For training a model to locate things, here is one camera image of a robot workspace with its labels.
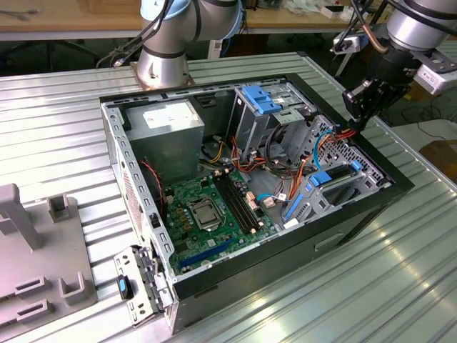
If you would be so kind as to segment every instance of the wooden desk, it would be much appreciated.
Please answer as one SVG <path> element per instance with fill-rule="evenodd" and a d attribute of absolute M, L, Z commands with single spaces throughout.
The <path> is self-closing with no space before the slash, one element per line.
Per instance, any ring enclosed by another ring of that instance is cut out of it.
<path fill-rule="evenodd" d="M 17 0 L 23 10 L 30 1 Z M 136 36 L 141 30 L 138 14 L 92 14 L 85 0 L 40 0 L 39 14 L 29 21 L 0 14 L 0 41 L 90 39 Z"/>
<path fill-rule="evenodd" d="M 340 32 L 347 26 L 347 21 L 330 19 L 315 12 L 297 16 L 286 9 L 248 10 L 249 34 Z"/>
<path fill-rule="evenodd" d="M 11 9 L 10 0 L 0 0 L 0 9 Z M 16 0 L 14 9 L 37 8 L 29 21 L 0 14 L 0 41 L 90 39 L 135 36 L 141 17 L 135 14 L 92 14 L 86 0 Z M 249 34 L 337 32 L 347 26 L 340 19 L 319 13 L 296 16 L 285 9 L 248 10 Z"/>

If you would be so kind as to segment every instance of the yellow wire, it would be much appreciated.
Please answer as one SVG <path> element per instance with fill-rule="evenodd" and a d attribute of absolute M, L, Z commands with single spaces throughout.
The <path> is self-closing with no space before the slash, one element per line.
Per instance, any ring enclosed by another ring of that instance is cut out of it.
<path fill-rule="evenodd" d="M 221 158 L 221 156 L 222 156 L 222 147 L 223 147 L 223 144 L 221 143 L 219 145 L 219 152 L 217 153 L 217 156 L 214 157 L 211 161 L 209 161 L 209 163 L 217 162 Z"/>

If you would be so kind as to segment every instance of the blue clip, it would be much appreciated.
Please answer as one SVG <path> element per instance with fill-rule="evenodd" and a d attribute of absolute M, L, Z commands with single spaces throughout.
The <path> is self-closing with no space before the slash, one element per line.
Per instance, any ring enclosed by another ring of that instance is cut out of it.
<path fill-rule="evenodd" d="M 124 292 L 126 290 L 126 282 L 124 279 L 119 281 L 119 289 L 121 290 L 121 292 Z"/>
<path fill-rule="evenodd" d="M 325 171 L 320 171 L 318 173 L 315 173 L 309 179 L 315 187 L 331 181 L 331 177 Z"/>
<path fill-rule="evenodd" d="M 293 202 L 292 207 L 287 211 L 286 216 L 284 216 L 285 220 L 288 220 L 290 218 L 290 216 L 292 215 L 292 212 L 295 211 L 295 209 L 297 208 L 298 204 L 300 204 L 300 201 L 302 199 L 303 199 L 303 195 L 299 194 L 297 196 L 297 199 L 295 199 L 295 201 Z"/>
<path fill-rule="evenodd" d="M 257 108 L 260 114 L 270 114 L 282 110 L 282 107 L 278 104 L 275 104 L 271 98 L 270 94 L 262 89 L 262 87 L 255 86 L 245 86 L 243 87 L 244 94 L 249 99 L 249 101 Z"/>
<path fill-rule="evenodd" d="M 360 164 L 359 161 L 352 161 L 351 166 L 358 172 L 360 169 L 362 169 L 362 165 Z"/>

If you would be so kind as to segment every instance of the gray holder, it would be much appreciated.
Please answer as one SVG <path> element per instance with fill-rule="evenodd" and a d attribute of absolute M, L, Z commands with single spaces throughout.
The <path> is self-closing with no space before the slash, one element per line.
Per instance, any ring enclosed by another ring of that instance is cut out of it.
<path fill-rule="evenodd" d="M 65 194 L 25 209 L 15 184 L 0 186 L 0 261 L 0 342 L 96 301 L 76 200 Z"/>

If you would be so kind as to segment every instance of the ram slot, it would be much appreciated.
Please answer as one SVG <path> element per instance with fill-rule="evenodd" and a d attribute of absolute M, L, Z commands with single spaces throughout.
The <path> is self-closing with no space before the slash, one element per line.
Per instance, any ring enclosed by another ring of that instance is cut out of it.
<path fill-rule="evenodd" d="M 235 186 L 228 176 L 216 177 L 214 184 L 224 199 L 228 209 L 235 217 L 241 231 L 244 234 L 250 234 L 252 229 L 257 230 L 260 226 L 252 214 L 248 205 L 239 195 Z"/>

